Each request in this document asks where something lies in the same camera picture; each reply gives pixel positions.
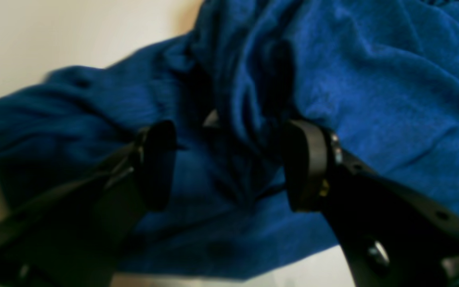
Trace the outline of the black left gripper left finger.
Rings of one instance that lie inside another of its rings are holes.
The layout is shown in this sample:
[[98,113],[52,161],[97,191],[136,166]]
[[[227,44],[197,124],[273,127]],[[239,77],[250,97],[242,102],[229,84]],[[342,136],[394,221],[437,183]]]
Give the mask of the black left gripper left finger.
[[0,222],[0,287],[108,287],[122,246],[171,196],[177,134],[171,120],[81,179],[62,184]]

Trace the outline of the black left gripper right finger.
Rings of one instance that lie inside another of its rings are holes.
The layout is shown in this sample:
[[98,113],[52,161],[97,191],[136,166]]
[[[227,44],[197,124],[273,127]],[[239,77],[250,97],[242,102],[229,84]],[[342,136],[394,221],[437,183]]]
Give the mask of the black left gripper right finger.
[[459,287],[459,216],[310,122],[283,125],[283,166],[292,211],[324,216],[357,287]]

